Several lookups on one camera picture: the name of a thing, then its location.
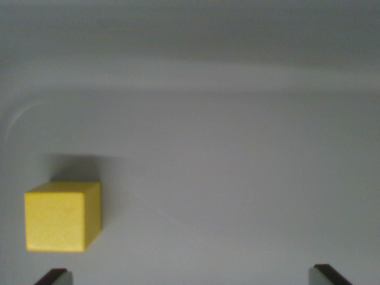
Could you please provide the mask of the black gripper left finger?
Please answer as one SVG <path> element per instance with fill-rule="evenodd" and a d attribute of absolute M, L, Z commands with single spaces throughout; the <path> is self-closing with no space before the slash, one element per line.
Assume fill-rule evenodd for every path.
<path fill-rule="evenodd" d="M 40 278 L 35 285 L 73 285 L 72 272 L 66 268 L 53 268 Z"/>

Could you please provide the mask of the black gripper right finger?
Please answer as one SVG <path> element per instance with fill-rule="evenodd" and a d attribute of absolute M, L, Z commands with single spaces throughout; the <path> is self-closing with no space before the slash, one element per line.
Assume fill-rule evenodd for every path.
<path fill-rule="evenodd" d="M 330 264 L 315 264 L 308 271 L 309 285 L 352 285 Z"/>

